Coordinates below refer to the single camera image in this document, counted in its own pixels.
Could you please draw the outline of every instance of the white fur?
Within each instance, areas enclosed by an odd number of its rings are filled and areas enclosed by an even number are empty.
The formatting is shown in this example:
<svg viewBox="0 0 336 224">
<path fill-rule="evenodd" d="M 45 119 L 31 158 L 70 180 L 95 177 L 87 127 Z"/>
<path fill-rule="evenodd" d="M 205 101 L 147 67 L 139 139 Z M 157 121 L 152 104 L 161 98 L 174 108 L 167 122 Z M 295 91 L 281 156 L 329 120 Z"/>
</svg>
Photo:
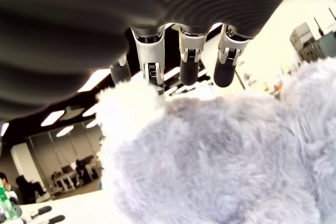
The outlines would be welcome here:
<svg viewBox="0 0 336 224">
<path fill-rule="evenodd" d="M 336 60 L 302 66 L 282 97 L 102 92 L 111 205 L 134 224 L 336 223 Z"/>
</svg>

